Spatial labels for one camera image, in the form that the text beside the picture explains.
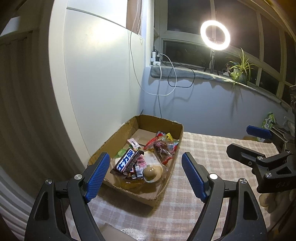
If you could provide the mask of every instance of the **cardboard box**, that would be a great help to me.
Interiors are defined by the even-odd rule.
[[[116,156],[117,152],[120,151],[124,146],[126,146],[127,139],[134,138],[140,145],[145,145],[149,140],[155,137],[158,131],[171,133],[174,139],[180,140],[174,158],[170,160],[166,165],[166,167],[168,168],[168,173],[163,183],[158,186],[154,186],[152,183],[147,183],[147,185],[150,185],[149,191],[146,193],[136,194],[120,188],[117,183],[116,177],[110,173],[110,168],[108,169],[107,174],[104,178],[104,183],[109,187],[123,192],[137,201],[150,206],[154,206],[157,203],[157,200],[163,194],[172,175],[173,168],[176,163],[177,153],[179,151],[181,139],[183,136],[182,124],[150,115],[135,116],[128,120],[123,126],[121,126],[120,129],[115,132],[100,147],[100,149],[95,152],[95,154],[89,160],[89,165],[95,163],[102,152],[107,152],[110,155],[110,158]]]

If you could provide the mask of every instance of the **light stand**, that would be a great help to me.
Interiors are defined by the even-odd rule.
[[[209,66],[210,63],[211,63],[210,73],[211,74],[213,73],[213,71],[214,71],[214,64],[215,64],[215,53],[216,53],[216,50],[211,49],[210,61],[207,63],[206,67],[204,68],[204,72],[208,69],[207,66]]]
[[[225,35],[225,41],[224,41],[224,43],[222,43],[222,44],[216,44],[216,39],[210,39],[210,38],[207,37],[207,35],[206,35],[206,29],[207,29],[207,27],[212,26],[212,25],[219,27],[223,31],[223,33]],[[227,28],[223,24],[221,24],[221,23],[219,23],[217,21],[214,21],[214,20],[205,21],[202,24],[202,26],[200,28],[200,35],[201,35],[204,43],[208,47],[211,48],[210,61],[206,65],[206,67],[204,68],[204,72],[207,70],[207,66],[209,66],[209,64],[211,62],[210,73],[212,74],[213,71],[214,71],[216,50],[224,50],[224,49],[226,49],[229,46],[229,44],[230,44],[230,35],[229,35],[229,32],[228,32]]]

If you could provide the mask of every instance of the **candy wrapper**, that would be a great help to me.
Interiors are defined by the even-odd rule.
[[[136,142],[134,138],[130,138],[127,140],[127,142],[132,146],[134,150],[140,150],[141,146]]]
[[[127,149],[124,155],[112,168],[110,173],[119,177],[132,180],[142,178],[143,175],[140,174],[139,167],[135,164],[139,156],[143,154],[144,152],[141,150],[136,152],[132,148]]]

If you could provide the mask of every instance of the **black cable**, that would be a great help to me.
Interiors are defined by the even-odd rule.
[[[173,68],[170,70],[170,73],[169,73],[169,75],[168,75],[168,79],[169,79],[169,77],[170,77],[170,74],[172,73],[172,70],[173,70]],[[178,87],[178,88],[190,88],[190,87],[193,85],[194,80],[195,80],[195,73],[194,73],[193,69],[190,69],[190,70],[192,70],[192,72],[193,72],[193,74],[194,74],[194,78],[193,78],[193,81],[192,81],[191,85],[190,85],[190,86],[176,86],[176,87]]]
[[[166,64],[162,61],[161,58],[159,58],[159,59],[160,59],[160,61],[161,61],[165,66],[169,66],[169,65],[166,65]],[[179,62],[177,62],[177,63],[178,63],[179,65],[176,66],[176,65],[175,65],[175,62],[173,61],[173,65],[174,65],[174,67],[181,66],[181,67],[183,67],[183,68],[190,69],[190,70],[193,72],[193,74],[194,74],[194,78],[193,78],[193,81],[192,81],[192,83],[191,83],[190,86],[176,86],[176,87],[178,87],[178,88],[190,88],[190,87],[193,85],[194,80],[195,80],[195,72],[193,71],[193,69],[188,68],[186,65],[182,65],[182,64],[179,63]],[[173,68],[170,70],[170,73],[169,73],[169,75],[168,75],[168,79],[169,79],[169,77],[170,77],[170,75],[171,75],[171,73],[172,73],[172,70],[173,70]]]

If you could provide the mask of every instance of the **wall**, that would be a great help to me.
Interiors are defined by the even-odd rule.
[[[49,69],[53,4],[28,0],[0,37],[0,213],[20,240],[44,181],[68,180],[84,170],[53,90],[52,77],[61,78]],[[55,28],[51,40],[58,37]]]
[[[127,0],[68,0],[68,9],[97,15],[126,27]]]
[[[129,54],[130,31],[104,18],[67,9],[64,57],[75,117],[90,155],[128,119],[140,113],[140,88]],[[141,81],[144,41],[131,38]]]
[[[142,87],[157,93],[159,81],[152,78],[146,67]],[[193,79],[178,80],[178,86],[189,86]],[[180,122],[184,131],[242,139],[248,125],[261,126],[269,111],[283,124],[287,112],[266,97],[231,83],[195,79],[191,88],[176,88],[169,96],[160,96],[163,118]],[[167,94],[173,88],[162,79],[159,94]],[[156,96],[144,94],[144,114],[160,116]]]

